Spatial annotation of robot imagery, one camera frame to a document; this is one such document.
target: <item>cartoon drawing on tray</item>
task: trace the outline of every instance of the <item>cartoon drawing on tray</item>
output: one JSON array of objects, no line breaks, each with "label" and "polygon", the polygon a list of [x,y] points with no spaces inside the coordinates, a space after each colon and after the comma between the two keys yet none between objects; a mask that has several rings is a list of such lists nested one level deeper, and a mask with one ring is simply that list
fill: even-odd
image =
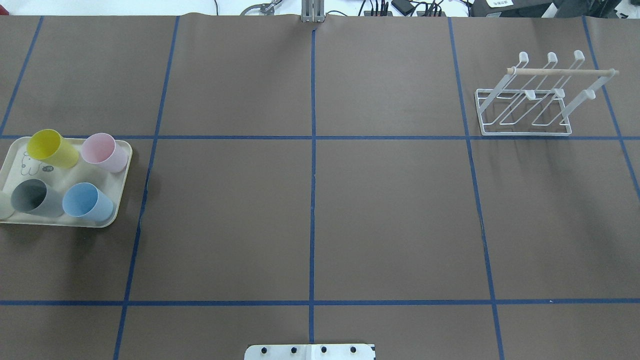
[{"label": "cartoon drawing on tray", "polygon": [[28,152],[24,152],[24,154],[22,154],[22,165],[21,165],[21,169],[20,169],[20,173],[24,176],[27,175],[35,175],[38,173],[38,171],[40,171],[40,168],[42,168],[42,171],[44,172],[52,172],[53,171],[53,166],[51,165],[44,165],[42,166],[43,163],[42,161],[38,161],[38,160],[34,160],[31,158],[31,156],[29,156]]}]

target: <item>pink cup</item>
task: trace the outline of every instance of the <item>pink cup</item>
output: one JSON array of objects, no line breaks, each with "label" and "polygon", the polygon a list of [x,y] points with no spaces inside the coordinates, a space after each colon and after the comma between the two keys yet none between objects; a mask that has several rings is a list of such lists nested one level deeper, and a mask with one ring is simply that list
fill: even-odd
[{"label": "pink cup", "polygon": [[108,172],[121,172],[127,166],[129,157],[116,143],[113,136],[97,133],[89,136],[80,150],[82,159]]}]

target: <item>blue cup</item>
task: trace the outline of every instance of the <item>blue cup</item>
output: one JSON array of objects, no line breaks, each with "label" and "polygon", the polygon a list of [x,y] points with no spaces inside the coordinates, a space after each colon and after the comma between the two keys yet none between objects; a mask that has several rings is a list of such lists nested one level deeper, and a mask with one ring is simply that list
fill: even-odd
[{"label": "blue cup", "polygon": [[62,198],[62,208],[74,218],[103,222],[113,214],[113,201],[95,185],[79,183]]}]

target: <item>yellow cup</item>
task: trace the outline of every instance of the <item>yellow cup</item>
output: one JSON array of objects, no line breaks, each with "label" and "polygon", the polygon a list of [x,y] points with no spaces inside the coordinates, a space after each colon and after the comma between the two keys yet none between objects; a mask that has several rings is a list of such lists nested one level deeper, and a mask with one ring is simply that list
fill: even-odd
[{"label": "yellow cup", "polygon": [[67,139],[52,129],[40,130],[27,143],[27,152],[32,159],[49,165],[70,168],[78,162],[78,150]]}]

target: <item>wooden rod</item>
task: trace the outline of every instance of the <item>wooden rod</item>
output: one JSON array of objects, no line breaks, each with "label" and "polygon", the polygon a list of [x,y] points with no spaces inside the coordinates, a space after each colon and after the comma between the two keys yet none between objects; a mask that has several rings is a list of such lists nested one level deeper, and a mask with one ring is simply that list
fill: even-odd
[{"label": "wooden rod", "polygon": [[539,76],[576,76],[576,75],[591,75],[591,76],[612,76],[619,75],[620,71],[617,70],[573,70],[573,69],[528,69],[513,67],[507,68],[507,75],[539,75]]}]

